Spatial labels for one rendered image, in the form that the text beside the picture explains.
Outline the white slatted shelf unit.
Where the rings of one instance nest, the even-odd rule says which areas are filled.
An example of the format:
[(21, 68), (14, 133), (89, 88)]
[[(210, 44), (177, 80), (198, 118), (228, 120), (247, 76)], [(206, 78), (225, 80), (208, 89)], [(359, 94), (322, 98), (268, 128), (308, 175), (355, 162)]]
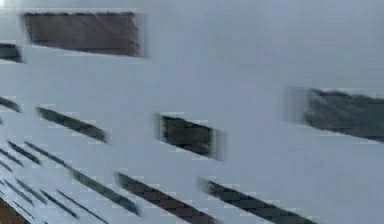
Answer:
[[(299, 122), (307, 89), (384, 98), (384, 0), (2, 0), (0, 196), (31, 224), (187, 224), (123, 173), (216, 218), (271, 224), (211, 180), (317, 224), (384, 224), (384, 144)], [(133, 12), (141, 57), (33, 45), (22, 15)]]

